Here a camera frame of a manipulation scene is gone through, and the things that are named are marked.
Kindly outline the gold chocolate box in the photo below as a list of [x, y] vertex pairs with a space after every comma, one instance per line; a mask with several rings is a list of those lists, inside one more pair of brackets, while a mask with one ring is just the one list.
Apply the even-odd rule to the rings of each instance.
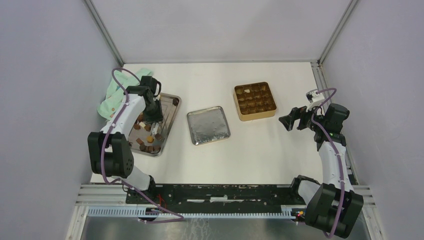
[[237, 85], [233, 98], [239, 119], [242, 122], [274, 117], [277, 105], [269, 84], [265, 81]]

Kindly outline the metal serving tongs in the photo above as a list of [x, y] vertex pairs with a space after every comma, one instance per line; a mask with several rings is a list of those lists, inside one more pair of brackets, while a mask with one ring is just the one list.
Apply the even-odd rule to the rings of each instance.
[[159, 128], [161, 127], [161, 123], [160, 122], [154, 122], [151, 125], [151, 130], [150, 130], [150, 134], [152, 136], [156, 135], [158, 133]]

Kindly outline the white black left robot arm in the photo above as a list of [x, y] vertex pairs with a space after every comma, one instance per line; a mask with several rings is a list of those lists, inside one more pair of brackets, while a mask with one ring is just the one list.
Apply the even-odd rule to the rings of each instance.
[[152, 187], [154, 179], [135, 167], [134, 156], [128, 137], [139, 115], [145, 124], [161, 122], [161, 101], [157, 98], [161, 83], [152, 76], [142, 76], [139, 85], [124, 90], [124, 99], [116, 114], [98, 132], [87, 137], [90, 166], [93, 173], [121, 181], [129, 188], [138, 189], [138, 197], [145, 204], [153, 203], [157, 190]]

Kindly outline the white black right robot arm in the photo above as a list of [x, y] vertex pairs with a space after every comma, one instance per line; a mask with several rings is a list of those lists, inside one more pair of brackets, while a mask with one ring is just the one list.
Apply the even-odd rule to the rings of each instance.
[[362, 195], [355, 193], [346, 166], [346, 138], [341, 133], [350, 111], [332, 103], [323, 115], [318, 107], [294, 107], [288, 115], [279, 117], [287, 131], [310, 129], [314, 132], [317, 152], [322, 164], [322, 183], [299, 175], [289, 189], [289, 199], [295, 204], [306, 203], [305, 224], [324, 232], [327, 238], [346, 239], [364, 205]]

